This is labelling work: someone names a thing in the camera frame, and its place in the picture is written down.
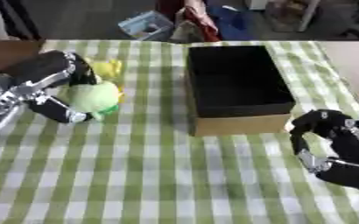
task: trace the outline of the red fabric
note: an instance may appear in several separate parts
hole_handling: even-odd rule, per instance
[[[216,29],[214,29],[213,27],[211,27],[209,25],[202,24],[201,21],[197,18],[197,16],[194,15],[194,11],[191,8],[189,8],[189,7],[185,8],[184,17],[185,17],[185,19],[188,19],[189,21],[191,21],[192,23],[194,23],[200,27],[200,29],[204,35],[204,39],[207,42],[221,41],[221,39],[219,38],[219,36],[216,32]]]
[[[175,13],[184,8],[184,5],[184,0],[158,0],[156,3],[156,11],[175,22]]]

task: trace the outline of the green plush toy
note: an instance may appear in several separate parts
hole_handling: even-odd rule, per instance
[[[117,76],[121,70],[121,63],[117,62],[119,67],[113,67],[113,60],[107,62],[110,68],[107,67],[102,76],[107,76],[110,73],[110,78]],[[68,89],[67,95],[70,101],[71,108],[83,112],[91,113],[91,115],[97,120],[102,121],[103,116],[111,114],[118,109],[118,103],[123,96],[123,93],[119,88],[111,81],[102,80],[101,74],[102,65],[106,62],[88,60],[88,63],[93,68],[95,73],[99,76],[96,77],[98,83],[96,85],[77,85]]]

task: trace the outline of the black robotic claw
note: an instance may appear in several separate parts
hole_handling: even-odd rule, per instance
[[[340,111],[319,109],[292,121],[294,154],[316,177],[340,186],[359,189],[359,121]],[[329,139],[338,157],[316,157],[302,135],[306,132]]]

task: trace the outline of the yellow plush toy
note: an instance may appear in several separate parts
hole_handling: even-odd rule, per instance
[[[121,73],[123,63],[116,59],[109,61],[100,61],[86,59],[87,63],[92,67],[94,72],[104,80],[112,80]]]

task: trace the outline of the chair leg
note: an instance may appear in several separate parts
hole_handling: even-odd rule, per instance
[[[26,35],[24,35],[16,26],[15,22],[8,14],[8,11],[5,8],[3,0],[0,0],[0,12],[5,22],[5,30],[8,35],[17,37],[20,39],[29,39]]]
[[[39,35],[37,26],[30,18],[30,14],[25,9],[20,0],[9,0],[7,1],[8,5],[18,14],[20,19],[25,23],[25,27],[31,33],[32,37],[36,40],[42,39]]]

